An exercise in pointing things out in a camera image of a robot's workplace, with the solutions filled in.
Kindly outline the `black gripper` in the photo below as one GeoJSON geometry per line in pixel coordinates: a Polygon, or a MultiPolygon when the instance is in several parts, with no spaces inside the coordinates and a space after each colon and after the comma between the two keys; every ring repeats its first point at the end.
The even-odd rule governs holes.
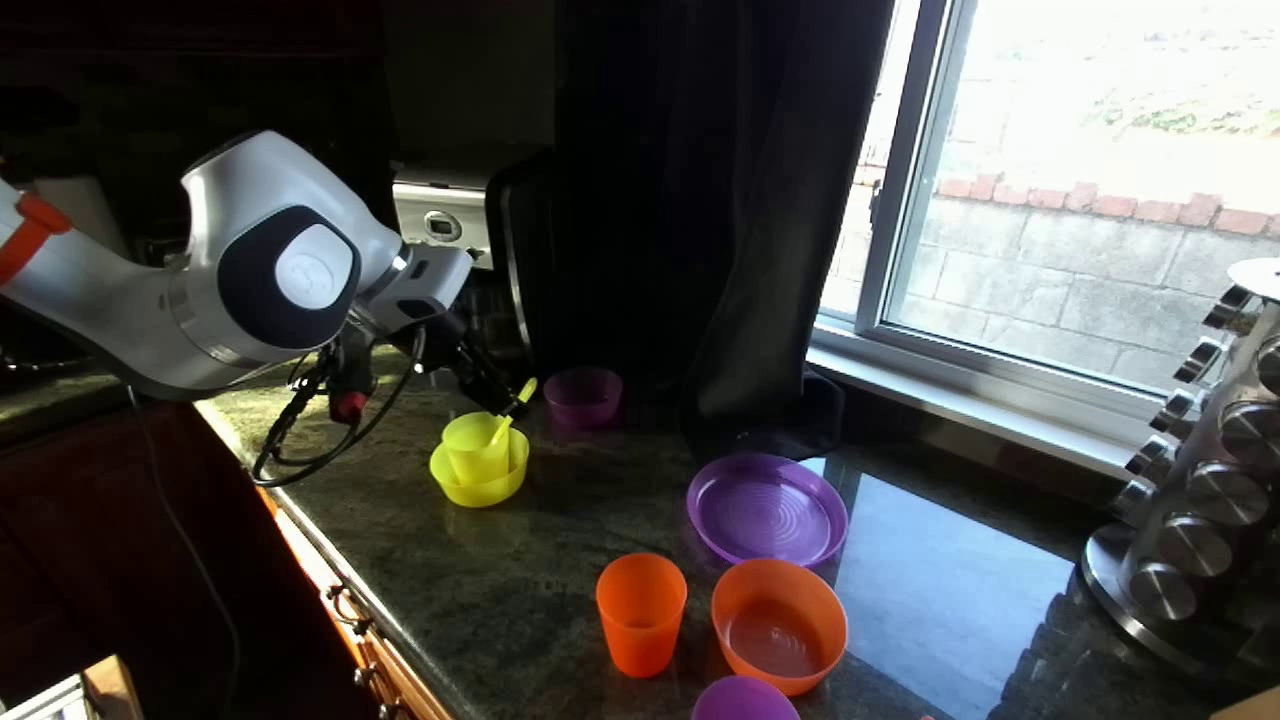
{"type": "Polygon", "coordinates": [[[411,318],[395,344],[407,351],[418,372],[451,368],[455,389],[485,412],[505,412],[515,398],[515,382],[488,365],[470,323],[455,310],[433,310],[411,318]]]}

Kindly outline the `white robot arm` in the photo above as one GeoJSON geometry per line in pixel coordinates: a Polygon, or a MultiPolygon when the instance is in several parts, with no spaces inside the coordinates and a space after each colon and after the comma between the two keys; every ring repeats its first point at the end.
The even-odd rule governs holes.
{"type": "Polygon", "coordinates": [[[455,372],[488,412],[515,382],[451,310],[474,255],[407,242],[312,151],[246,136],[179,175],[192,229],[175,265],[96,242],[38,189],[0,183],[0,297],[155,395],[213,395],[324,348],[344,326],[455,372]]]}

